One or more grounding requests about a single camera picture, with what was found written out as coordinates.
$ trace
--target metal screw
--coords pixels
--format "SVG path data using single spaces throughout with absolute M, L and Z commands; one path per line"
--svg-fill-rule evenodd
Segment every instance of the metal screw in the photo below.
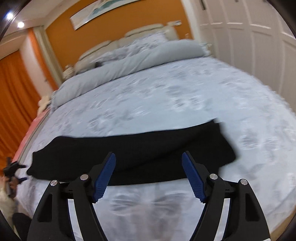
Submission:
M 241 184 L 242 185 L 247 185 L 248 184 L 248 181 L 246 179 L 241 179 Z
M 218 179 L 218 176 L 215 173 L 212 173 L 210 175 L 210 178 L 213 179 L 213 180 L 216 180 L 216 179 Z
M 80 180 L 85 181 L 86 179 L 88 179 L 88 177 L 89 176 L 87 174 L 83 174 L 83 175 L 80 176 Z
M 57 184 L 57 180 L 53 180 L 53 181 L 50 182 L 50 185 L 53 186 L 53 187 L 54 187 L 56 184 Z

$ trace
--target hand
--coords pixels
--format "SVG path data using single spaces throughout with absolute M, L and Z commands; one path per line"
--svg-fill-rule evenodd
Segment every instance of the hand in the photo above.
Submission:
M 2 176 L 0 178 L 0 187 L 5 186 L 6 185 L 6 182 L 8 182 L 8 181 L 9 181 L 9 178 L 8 177 Z
M 18 184 L 18 179 L 16 177 L 12 177 L 11 181 L 9 182 L 9 187 L 16 193 Z

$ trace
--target framed picture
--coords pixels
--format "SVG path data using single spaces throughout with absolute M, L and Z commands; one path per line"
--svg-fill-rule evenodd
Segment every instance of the framed picture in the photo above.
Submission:
M 70 20 L 74 29 L 77 30 L 82 25 L 105 12 L 136 1 L 140 0 L 98 0 L 80 10 L 78 13 L 73 15 Z

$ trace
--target orange curtain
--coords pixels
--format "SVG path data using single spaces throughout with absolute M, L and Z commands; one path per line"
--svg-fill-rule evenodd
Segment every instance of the orange curtain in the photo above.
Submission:
M 36 117 L 40 97 L 19 50 L 0 60 L 0 172 Z
M 36 39 L 36 36 L 35 36 L 35 33 L 34 33 L 34 30 L 32 28 L 29 29 L 29 32 L 28 32 L 28 35 L 29 35 L 29 38 L 30 38 L 30 41 L 31 41 L 31 44 L 32 44 L 32 47 L 33 47 L 33 50 L 34 50 L 34 53 L 35 53 L 35 56 L 41 66 L 41 69 L 44 73 L 44 76 L 46 77 L 48 83 L 50 84 L 50 86 L 52 87 L 53 90 L 57 90 L 58 89 L 58 86 L 56 84 L 56 82 L 54 81 L 47 65 L 46 65 L 46 62 L 44 60 L 44 57 L 42 55 L 42 52 L 41 52 L 41 49 L 40 49 L 40 46 L 39 46 L 39 43 Z

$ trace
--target black towel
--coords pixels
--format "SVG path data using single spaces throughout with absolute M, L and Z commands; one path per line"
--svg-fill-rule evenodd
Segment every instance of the black towel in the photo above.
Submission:
M 56 137 L 33 153 L 27 174 L 38 179 L 68 182 L 102 163 L 108 152 L 116 155 L 109 185 L 155 183 L 186 178 L 181 155 L 189 151 L 211 173 L 231 163 L 236 156 L 210 121 L 185 129 L 153 131 L 110 137 Z

